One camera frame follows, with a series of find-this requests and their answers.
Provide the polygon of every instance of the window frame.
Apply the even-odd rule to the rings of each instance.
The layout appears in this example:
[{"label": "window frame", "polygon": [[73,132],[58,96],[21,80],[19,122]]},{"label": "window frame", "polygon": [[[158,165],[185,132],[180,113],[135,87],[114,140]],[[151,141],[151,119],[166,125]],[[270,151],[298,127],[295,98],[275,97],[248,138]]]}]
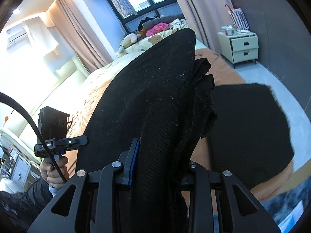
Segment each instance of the window frame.
[{"label": "window frame", "polygon": [[116,7],[113,5],[112,1],[111,0],[107,0],[107,2],[109,3],[109,5],[111,6],[112,10],[114,11],[114,13],[116,14],[116,16],[119,18],[121,24],[123,25],[125,31],[127,33],[129,33],[129,30],[126,26],[127,23],[145,15],[145,14],[148,14],[150,12],[155,12],[156,16],[157,17],[160,17],[160,13],[158,11],[159,8],[162,8],[162,7],[165,7],[165,6],[168,6],[168,5],[171,5],[171,4],[174,4],[174,3],[177,3],[177,0],[164,0],[164,1],[161,1],[161,2],[158,2],[158,3],[155,3],[153,0],[147,0],[150,4],[149,7],[147,8],[144,8],[140,11],[137,12],[137,15],[131,15],[131,16],[128,16],[127,18],[123,18],[122,15],[117,11]]}]

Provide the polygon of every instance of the air conditioner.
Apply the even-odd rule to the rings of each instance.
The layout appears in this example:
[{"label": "air conditioner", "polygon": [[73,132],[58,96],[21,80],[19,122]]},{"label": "air conditioner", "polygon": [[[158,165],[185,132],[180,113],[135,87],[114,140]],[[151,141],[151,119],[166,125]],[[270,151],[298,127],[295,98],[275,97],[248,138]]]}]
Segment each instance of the air conditioner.
[{"label": "air conditioner", "polygon": [[27,36],[26,30],[23,28],[22,24],[18,24],[11,29],[7,30],[7,48],[17,44],[21,40],[25,39]]}]

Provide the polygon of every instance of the black jacket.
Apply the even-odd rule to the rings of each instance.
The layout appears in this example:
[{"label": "black jacket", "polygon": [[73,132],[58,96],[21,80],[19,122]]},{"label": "black jacket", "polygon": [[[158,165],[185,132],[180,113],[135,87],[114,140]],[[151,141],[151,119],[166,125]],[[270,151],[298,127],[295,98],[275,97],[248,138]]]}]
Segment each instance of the black jacket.
[{"label": "black jacket", "polygon": [[[49,185],[40,178],[30,187],[27,193],[9,194],[0,192],[0,209],[12,222],[16,229],[14,232],[24,233],[27,232],[30,225],[52,197],[49,192]],[[7,218],[0,217],[0,228],[7,224],[5,220]]]}]

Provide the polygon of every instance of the pink blanket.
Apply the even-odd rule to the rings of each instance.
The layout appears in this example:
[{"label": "pink blanket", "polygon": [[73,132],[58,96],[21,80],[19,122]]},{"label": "pink blanket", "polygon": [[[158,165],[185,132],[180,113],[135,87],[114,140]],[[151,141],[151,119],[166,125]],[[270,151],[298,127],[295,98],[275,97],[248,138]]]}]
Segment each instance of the pink blanket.
[{"label": "pink blanket", "polygon": [[153,28],[147,30],[147,37],[153,36],[157,33],[166,31],[169,28],[169,25],[166,23],[158,23],[157,25],[155,25]]}]

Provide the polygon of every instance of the floor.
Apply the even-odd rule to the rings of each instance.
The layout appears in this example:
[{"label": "floor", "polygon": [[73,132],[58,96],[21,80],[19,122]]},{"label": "floor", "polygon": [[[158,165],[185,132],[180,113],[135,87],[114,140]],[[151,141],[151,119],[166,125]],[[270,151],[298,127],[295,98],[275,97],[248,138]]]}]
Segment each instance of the floor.
[{"label": "floor", "polygon": [[292,147],[295,152],[294,171],[311,158],[311,123],[303,108],[290,91],[260,63],[245,62],[236,66],[235,71],[247,83],[260,83],[272,87],[290,126]]}]

